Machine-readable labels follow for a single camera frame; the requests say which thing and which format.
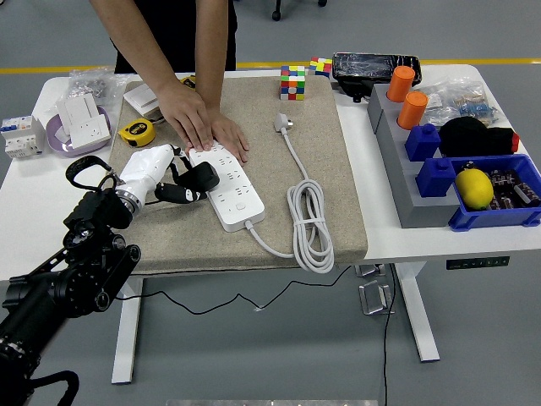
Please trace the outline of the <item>person's right hand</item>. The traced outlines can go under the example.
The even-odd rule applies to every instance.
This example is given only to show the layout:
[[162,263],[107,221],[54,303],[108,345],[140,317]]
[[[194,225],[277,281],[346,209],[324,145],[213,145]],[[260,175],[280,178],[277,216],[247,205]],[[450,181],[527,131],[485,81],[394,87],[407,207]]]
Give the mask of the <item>person's right hand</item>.
[[179,80],[155,90],[161,113],[188,148],[206,151],[213,145],[205,103]]

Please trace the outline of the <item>person's left hand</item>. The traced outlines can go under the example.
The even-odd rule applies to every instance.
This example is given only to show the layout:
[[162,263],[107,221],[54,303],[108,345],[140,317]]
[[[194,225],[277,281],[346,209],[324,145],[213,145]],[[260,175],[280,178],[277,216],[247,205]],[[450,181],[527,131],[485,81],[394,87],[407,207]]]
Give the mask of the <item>person's left hand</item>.
[[198,113],[186,116],[181,126],[186,134],[186,151],[209,151],[214,141],[232,153],[243,166],[248,160],[249,143],[240,127],[221,113],[220,108],[207,110],[207,125]]

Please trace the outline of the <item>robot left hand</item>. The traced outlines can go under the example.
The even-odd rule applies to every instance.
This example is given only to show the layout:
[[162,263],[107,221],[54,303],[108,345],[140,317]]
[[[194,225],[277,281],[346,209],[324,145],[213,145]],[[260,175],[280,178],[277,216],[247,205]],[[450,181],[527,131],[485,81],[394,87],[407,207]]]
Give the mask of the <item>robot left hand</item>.
[[212,165],[192,164],[181,148],[170,144],[135,152],[120,179],[117,196],[133,213],[143,208],[150,192],[158,201],[189,204],[220,183]]

